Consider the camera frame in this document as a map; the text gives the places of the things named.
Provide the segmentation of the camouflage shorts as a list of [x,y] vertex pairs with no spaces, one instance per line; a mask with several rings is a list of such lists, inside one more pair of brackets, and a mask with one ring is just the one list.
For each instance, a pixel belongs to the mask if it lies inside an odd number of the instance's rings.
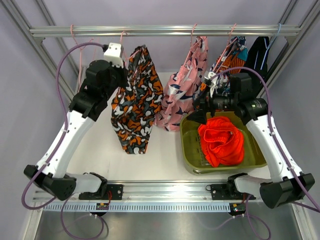
[[111,102],[110,122],[127,154],[146,153],[163,96],[163,85],[148,48],[136,47],[128,60],[126,86],[118,89]]

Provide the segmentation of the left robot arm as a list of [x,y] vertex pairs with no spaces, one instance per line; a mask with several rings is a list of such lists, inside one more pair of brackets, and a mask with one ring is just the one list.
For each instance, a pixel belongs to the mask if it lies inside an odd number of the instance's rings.
[[94,172],[71,174],[67,168],[82,138],[107,108],[109,98],[126,83],[127,71],[123,66],[111,60],[91,62],[80,91],[69,105],[67,123],[42,159],[25,167],[24,175],[61,201],[77,193],[98,200],[104,198],[108,192],[108,181],[104,177]]

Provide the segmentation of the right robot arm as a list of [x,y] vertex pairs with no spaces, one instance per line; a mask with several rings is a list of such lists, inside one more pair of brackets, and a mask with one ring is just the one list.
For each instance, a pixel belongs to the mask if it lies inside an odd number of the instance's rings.
[[256,98],[252,91],[249,72],[255,74],[263,86],[263,78],[254,70],[232,74],[229,96],[215,96],[218,73],[209,72],[204,83],[208,88],[194,102],[195,111],[186,118],[199,124],[207,123],[207,113],[214,115],[217,110],[230,110],[240,118],[258,144],[267,163],[270,178],[253,177],[239,173],[228,178],[226,192],[233,199],[243,193],[261,198],[270,209],[288,203],[295,203],[307,197],[315,212],[320,210],[309,190],[315,184],[312,174],[304,173],[286,148],[272,116],[269,98]]

